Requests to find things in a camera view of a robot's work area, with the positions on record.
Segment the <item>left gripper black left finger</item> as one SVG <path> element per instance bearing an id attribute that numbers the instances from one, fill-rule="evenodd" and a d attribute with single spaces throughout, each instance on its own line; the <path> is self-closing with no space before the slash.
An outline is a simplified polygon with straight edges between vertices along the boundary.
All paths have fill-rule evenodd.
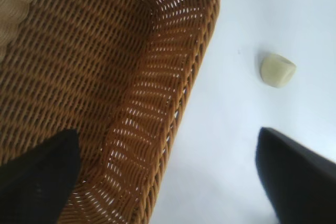
<path id="1" fill-rule="evenodd" d="M 79 136 L 63 130 L 1 166 L 1 223 L 57 223 L 81 167 Z"/>

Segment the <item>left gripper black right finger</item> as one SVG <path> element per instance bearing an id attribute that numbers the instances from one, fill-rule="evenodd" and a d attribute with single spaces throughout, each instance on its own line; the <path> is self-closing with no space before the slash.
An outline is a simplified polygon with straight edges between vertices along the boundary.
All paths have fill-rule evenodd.
<path id="1" fill-rule="evenodd" d="M 335 223 L 335 163 L 270 127 L 255 162 L 279 223 Z"/>

